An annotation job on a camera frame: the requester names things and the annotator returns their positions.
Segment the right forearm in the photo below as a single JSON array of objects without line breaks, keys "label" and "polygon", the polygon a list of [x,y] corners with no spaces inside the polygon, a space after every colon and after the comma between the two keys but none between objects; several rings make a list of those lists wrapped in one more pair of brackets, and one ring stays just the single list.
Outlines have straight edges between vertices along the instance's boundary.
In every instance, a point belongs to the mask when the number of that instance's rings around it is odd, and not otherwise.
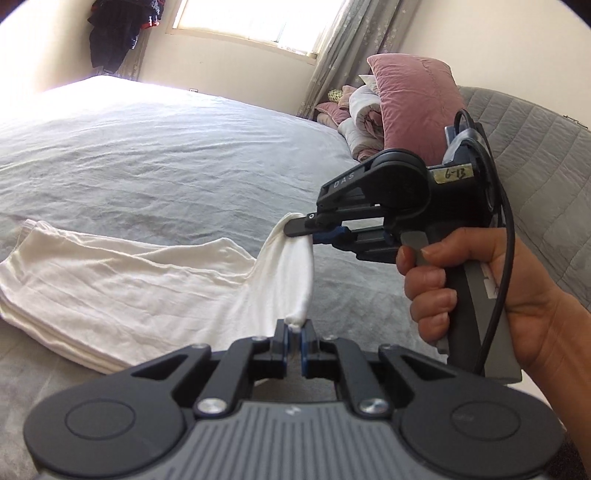
[{"label": "right forearm", "polygon": [[590,464],[590,312],[556,288],[514,319],[518,361]]}]

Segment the right hand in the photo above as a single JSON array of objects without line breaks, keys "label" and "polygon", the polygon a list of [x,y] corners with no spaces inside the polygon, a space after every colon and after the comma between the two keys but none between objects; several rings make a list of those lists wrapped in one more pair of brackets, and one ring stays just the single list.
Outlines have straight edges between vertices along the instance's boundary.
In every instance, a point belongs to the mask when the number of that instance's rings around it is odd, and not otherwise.
[{"label": "right hand", "polygon": [[[416,253],[411,247],[399,249],[396,264],[405,277],[405,294],[411,300],[411,317],[418,324],[420,337],[425,342],[435,344],[447,334],[450,313],[458,303],[458,293],[445,285],[445,269],[467,260],[476,260],[486,263],[494,279],[499,281],[506,256],[506,239],[506,231],[500,228],[460,228],[444,240],[421,250],[427,261],[425,266],[416,263]],[[505,302],[515,356],[514,319],[530,305],[540,303],[548,292],[556,288],[539,260],[521,240],[516,240]]]}]

